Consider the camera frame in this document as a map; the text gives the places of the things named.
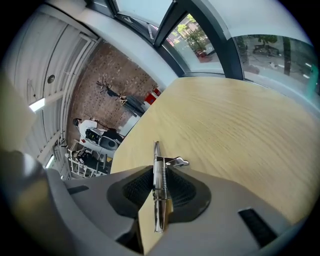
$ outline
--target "window frame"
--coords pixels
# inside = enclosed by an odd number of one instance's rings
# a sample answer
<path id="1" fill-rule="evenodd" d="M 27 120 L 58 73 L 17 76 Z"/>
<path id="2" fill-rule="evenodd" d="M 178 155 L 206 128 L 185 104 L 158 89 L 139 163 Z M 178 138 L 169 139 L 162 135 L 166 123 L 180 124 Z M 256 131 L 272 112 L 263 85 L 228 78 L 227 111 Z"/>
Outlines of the window frame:
<path id="1" fill-rule="evenodd" d="M 93 0 L 86 0 L 86 2 L 88 8 L 96 11 L 95 5 L 97 4 Z M 171 48 L 168 52 L 166 39 L 186 15 L 191 14 L 215 49 L 224 72 L 223 75 L 226 78 L 244 80 L 242 62 L 234 39 L 232 37 L 226 38 L 223 28 L 201 0 L 172 1 L 153 40 L 150 38 L 148 29 L 146 30 L 139 22 L 131 19 L 132 23 L 130 23 L 123 19 L 126 17 L 125 15 L 118 14 L 116 0 L 104 0 L 104 2 L 108 11 L 111 11 L 111 15 L 106 15 L 117 20 L 145 40 L 167 62 L 178 77 L 192 76 L 193 72 L 178 52 Z M 206 74 L 222 75 L 213 72 Z"/>

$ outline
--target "white wall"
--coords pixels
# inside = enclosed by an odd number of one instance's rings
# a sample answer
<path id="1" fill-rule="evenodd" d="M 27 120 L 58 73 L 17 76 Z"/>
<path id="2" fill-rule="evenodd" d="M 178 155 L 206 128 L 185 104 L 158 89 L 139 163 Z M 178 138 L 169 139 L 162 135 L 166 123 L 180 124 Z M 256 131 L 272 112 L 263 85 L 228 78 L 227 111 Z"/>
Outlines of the white wall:
<path id="1" fill-rule="evenodd" d="M 108 43 L 127 55 L 152 77 L 159 85 L 160 90 L 163 91 L 178 78 L 176 73 L 148 43 L 119 22 L 85 8 L 81 1 L 48 0 L 47 2 L 84 23 Z"/>

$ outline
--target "black vent slot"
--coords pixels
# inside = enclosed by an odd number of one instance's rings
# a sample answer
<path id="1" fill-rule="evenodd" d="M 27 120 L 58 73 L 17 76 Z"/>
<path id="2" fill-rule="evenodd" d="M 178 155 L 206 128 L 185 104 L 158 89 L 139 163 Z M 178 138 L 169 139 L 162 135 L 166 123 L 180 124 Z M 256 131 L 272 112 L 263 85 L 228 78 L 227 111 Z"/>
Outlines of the black vent slot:
<path id="1" fill-rule="evenodd" d="M 240 217 L 254 236 L 260 247 L 264 247 L 277 238 L 276 233 L 268 226 L 268 224 L 250 208 L 238 211 Z"/>
<path id="2" fill-rule="evenodd" d="M 69 194 L 72 195 L 72 194 L 76 194 L 76 193 L 79 193 L 82 191 L 86 191 L 88 189 L 89 188 L 86 185 L 81 185 L 81 186 L 75 186 L 75 187 L 68 188 L 67 190 L 68 190 Z"/>

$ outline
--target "wooden table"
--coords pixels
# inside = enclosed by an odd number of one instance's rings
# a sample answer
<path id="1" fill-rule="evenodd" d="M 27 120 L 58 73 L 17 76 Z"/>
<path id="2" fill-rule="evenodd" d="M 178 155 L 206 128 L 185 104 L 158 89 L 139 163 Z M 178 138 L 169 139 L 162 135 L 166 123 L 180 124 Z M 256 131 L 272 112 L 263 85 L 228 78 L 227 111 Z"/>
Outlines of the wooden table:
<path id="1" fill-rule="evenodd" d="M 125 138 L 111 173 L 152 165 L 160 141 L 164 156 L 244 185 L 295 223 L 318 196 L 319 132 L 318 118 L 274 90 L 227 78 L 179 78 Z M 151 194 L 139 223 L 146 254 L 161 237 Z"/>

